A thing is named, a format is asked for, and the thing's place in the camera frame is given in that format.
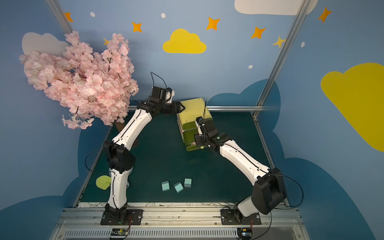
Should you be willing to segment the yellow green drawer cabinet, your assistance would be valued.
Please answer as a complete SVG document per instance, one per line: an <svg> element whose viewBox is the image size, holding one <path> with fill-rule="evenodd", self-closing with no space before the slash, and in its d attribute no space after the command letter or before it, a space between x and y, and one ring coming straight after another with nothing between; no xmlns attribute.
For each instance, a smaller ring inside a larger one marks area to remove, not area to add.
<svg viewBox="0 0 384 240"><path fill-rule="evenodd" d="M197 117L212 120L213 117L202 98L181 101L185 109L177 114L178 124L182 132L196 128Z"/></svg>

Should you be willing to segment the blue plug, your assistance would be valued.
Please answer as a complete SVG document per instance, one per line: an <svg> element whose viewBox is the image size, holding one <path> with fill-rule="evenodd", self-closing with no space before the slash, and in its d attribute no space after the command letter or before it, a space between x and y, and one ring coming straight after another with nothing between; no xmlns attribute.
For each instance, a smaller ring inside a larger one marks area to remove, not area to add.
<svg viewBox="0 0 384 240"><path fill-rule="evenodd" d="M184 180L184 188L190 189L192 187L192 179L185 178Z"/></svg>
<svg viewBox="0 0 384 240"><path fill-rule="evenodd" d="M176 190L177 193L180 193L181 191L184 190L184 187L183 185L181 184L181 182L177 182L174 184L174 188Z"/></svg>
<svg viewBox="0 0 384 240"><path fill-rule="evenodd" d="M162 191L169 191L170 190L170 184L168 181L164 181L161 183Z"/></svg>

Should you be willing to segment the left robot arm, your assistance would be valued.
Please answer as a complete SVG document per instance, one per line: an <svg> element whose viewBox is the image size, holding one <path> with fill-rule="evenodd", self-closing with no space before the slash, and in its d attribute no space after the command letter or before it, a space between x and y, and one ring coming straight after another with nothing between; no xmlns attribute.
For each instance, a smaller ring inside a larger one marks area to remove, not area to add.
<svg viewBox="0 0 384 240"><path fill-rule="evenodd" d="M140 103L123 130L111 141L104 142L103 146L107 154L112 178L110 198L108 200L110 207L120 210L127 204L128 177L136 162L131 149L144 127L158 114L179 114L185 109L186 107L179 101Z"/></svg>

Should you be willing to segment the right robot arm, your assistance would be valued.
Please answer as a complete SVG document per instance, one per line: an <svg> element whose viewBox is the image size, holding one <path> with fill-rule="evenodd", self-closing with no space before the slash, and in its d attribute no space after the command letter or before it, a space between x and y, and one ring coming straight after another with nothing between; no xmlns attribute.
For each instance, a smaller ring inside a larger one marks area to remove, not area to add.
<svg viewBox="0 0 384 240"><path fill-rule="evenodd" d="M255 160L226 133L219 133L212 120L197 117L195 124L197 147L209 148L229 160L254 187L251 196L234 207L238 218L244 219L255 213L268 215L287 198L284 176L278 168L271 169Z"/></svg>

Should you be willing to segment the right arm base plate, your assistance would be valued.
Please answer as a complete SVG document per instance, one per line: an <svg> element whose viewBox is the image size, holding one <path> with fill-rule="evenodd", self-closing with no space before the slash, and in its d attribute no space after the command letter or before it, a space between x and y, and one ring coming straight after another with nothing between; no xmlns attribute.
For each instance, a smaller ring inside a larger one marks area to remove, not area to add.
<svg viewBox="0 0 384 240"><path fill-rule="evenodd" d="M222 225L261 225L259 212L244 217L238 210L222 208L220 210Z"/></svg>

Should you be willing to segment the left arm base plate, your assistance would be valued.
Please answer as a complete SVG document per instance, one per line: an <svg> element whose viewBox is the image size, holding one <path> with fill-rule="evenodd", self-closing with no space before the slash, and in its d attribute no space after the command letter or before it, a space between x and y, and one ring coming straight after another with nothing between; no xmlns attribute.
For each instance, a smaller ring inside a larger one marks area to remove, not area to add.
<svg viewBox="0 0 384 240"><path fill-rule="evenodd" d="M142 209L109 209L105 210L100 222L101 226L139 226L143 219Z"/></svg>

